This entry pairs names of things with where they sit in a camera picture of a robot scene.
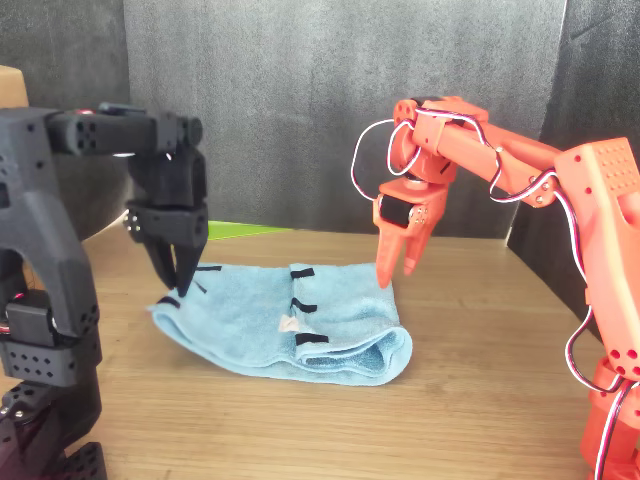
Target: table surface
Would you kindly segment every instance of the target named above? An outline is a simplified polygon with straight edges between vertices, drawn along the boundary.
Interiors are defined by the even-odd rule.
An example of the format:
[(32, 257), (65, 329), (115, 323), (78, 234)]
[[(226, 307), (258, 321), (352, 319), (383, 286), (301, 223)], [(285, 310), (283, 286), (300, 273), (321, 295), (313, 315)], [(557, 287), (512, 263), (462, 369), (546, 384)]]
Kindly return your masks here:
[[(209, 242), (202, 260), (260, 266), (375, 258), (377, 237), (290, 231)], [(406, 370), (381, 387), (232, 374), (152, 324), (166, 293), (142, 247), (112, 227), (85, 242), (100, 301), (110, 480), (584, 479), (586, 389), (563, 347), (577, 319), (503, 241), (434, 238), (398, 269)], [(602, 347), (578, 342), (591, 374)], [(2, 391), (14, 379), (0, 378)]]

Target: green paper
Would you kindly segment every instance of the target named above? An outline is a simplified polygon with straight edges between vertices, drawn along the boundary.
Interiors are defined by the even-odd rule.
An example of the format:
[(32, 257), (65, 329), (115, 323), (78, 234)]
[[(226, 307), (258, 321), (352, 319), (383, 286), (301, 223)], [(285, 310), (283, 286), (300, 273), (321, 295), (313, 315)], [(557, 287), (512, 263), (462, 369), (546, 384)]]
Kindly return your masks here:
[(286, 232), (288, 230), (291, 229), (209, 220), (209, 240), (246, 237), (248, 235), (259, 235), (261, 233)]

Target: black backdrop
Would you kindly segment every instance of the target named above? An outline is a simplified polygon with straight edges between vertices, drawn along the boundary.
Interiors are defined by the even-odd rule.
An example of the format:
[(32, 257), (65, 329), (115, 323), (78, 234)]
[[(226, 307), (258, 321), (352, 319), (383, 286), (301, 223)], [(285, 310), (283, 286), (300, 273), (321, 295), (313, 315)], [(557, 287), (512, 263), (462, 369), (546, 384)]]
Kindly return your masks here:
[[(212, 218), (373, 232), (351, 186), (359, 133), (394, 103), (460, 95), (537, 137), (551, 92), (560, 0), (125, 0), (131, 96), (204, 121)], [(366, 139), (375, 193), (390, 128)], [(513, 206), (461, 172), (441, 235), (505, 238)]]
[[(640, 159), (640, 2), (570, 0), (541, 140), (560, 149), (628, 137)], [(586, 312), (562, 207), (522, 205), (513, 249), (569, 307)]]
[[(0, 0), (0, 65), (22, 70), (32, 106), (128, 102), (122, 0)], [(56, 170), (81, 238), (122, 212), (128, 189), (121, 160), (58, 157)]]

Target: robotic arm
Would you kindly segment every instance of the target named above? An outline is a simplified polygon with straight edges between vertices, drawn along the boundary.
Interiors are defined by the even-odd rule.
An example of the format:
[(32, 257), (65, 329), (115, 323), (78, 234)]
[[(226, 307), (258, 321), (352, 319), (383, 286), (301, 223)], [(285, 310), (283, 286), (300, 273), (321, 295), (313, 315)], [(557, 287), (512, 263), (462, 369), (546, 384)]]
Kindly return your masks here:
[[(128, 157), (134, 199), (125, 226), (182, 296), (208, 236), (201, 138), (198, 119), (124, 105), (0, 110), (0, 359), (5, 375), (23, 380), (2, 397), (0, 478), (106, 480), (100, 444), (64, 453), (100, 415), (102, 354), (91, 267), (52, 155)], [(27, 288), (23, 260), (46, 292)]]
[[(393, 113), (387, 162), (392, 173), (402, 177), (381, 185), (373, 202), (373, 220), (380, 229), (376, 266), (382, 287), (388, 285), (405, 242), (405, 274), (416, 267), (444, 213), (458, 166), (490, 182), (494, 201), (522, 200), (534, 208), (556, 199), (562, 203), (589, 305), (565, 355), (572, 373), (592, 389), (596, 413), (590, 417), (582, 450), (596, 471), (594, 478), (602, 478), (622, 401), (640, 381), (640, 175), (629, 142), (618, 138), (561, 152), (491, 125), (485, 110), (459, 97), (402, 100)], [(496, 197), (494, 187), (509, 195)], [(610, 386), (587, 380), (573, 362), (573, 342), (594, 314), (607, 352), (596, 382)], [(617, 393), (615, 399), (608, 396), (612, 393)], [(637, 395), (632, 397), (628, 404), (640, 408)], [(598, 413), (610, 405), (608, 416), (606, 411), (604, 417)], [(626, 407), (621, 419), (627, 427), (620, 433), (625, 437), (613, 442), (618, 463), (611, 462), (612, 469), (626, 473), (607, 478), (637, 478), (624, 475), (639, 471), (633, 452), (640, 410)], [(602, 442), (599, 432), (604, 432)]]

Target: blue towel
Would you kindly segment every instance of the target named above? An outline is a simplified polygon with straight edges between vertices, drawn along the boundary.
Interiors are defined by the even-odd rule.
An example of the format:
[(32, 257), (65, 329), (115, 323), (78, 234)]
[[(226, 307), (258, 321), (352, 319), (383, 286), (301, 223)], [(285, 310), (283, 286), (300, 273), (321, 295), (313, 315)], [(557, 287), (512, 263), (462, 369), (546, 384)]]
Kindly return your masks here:
[(200, 264), (184, 298), (173, 290), (150, 310), (180, 345), (243, 375), (381, 385), (411, 357), (373, 264)]

